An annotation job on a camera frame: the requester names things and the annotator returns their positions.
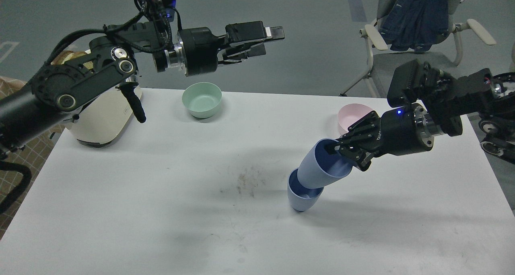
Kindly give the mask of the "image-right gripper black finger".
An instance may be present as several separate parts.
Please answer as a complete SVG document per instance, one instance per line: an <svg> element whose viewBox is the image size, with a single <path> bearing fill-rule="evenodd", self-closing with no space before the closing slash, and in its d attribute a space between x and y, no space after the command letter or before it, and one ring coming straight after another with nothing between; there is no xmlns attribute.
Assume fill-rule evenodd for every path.
<svg viewBox="0 0 515 275"><path fill-rule="evenodd" d="M367 171L371 166L372 159L383 155L381 151L368 151L358 148L349 148L348 152L353 166L360 171Z"/></svg>
<svg viewBox="0 0 515 275"><path fill-rule="evenodd" d="M349 127L349 132L337 139L334 151L340 155L381 154L381 117L371 111Z"/></svg>

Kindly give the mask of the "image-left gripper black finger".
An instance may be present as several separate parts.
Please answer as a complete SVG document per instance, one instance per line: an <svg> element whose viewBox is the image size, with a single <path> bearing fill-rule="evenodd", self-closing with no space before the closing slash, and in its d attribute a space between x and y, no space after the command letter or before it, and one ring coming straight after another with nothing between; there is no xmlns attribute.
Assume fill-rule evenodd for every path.
<svg viewBox="0 0 515 275"><path fill-rule="evenodd" d="M282 26L264 26L262 21L228 24L225 26L228 43L231 46L258 44L284 40Z"/></svg>
<svg viewBox="0 0 515 275"><path fill-rule="evenodd" d="M267 51L263 43L236 47L230 46L219 52L219 65L239 64L252 57L266 55L266 53Z"/></svg>

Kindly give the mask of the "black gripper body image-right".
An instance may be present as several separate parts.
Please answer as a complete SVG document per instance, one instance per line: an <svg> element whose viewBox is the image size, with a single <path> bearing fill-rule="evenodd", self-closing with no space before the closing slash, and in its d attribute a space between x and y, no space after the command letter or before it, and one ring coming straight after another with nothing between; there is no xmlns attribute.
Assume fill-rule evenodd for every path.
<svg viewBox="0 0 515 275"><path fill-rule="evenodd" d="M420 104L411 104L386 111L379 122L378 156L402 156L432 150L434 139L418 128L416 120L427 111Z"/></svg>

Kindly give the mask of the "black Robotiq gripper body image-left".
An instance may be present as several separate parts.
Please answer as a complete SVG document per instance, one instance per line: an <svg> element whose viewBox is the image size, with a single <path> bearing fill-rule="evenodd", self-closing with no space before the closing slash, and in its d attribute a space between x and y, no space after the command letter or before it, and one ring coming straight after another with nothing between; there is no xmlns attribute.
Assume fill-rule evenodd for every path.
<svg viewBox="0 0 515 275"><path fill-rule="evenodd" d="M226 36L216 36L207 27L178 30L182 44L182 57L187 77L215 72L218 53L226 42Z"/></svg>

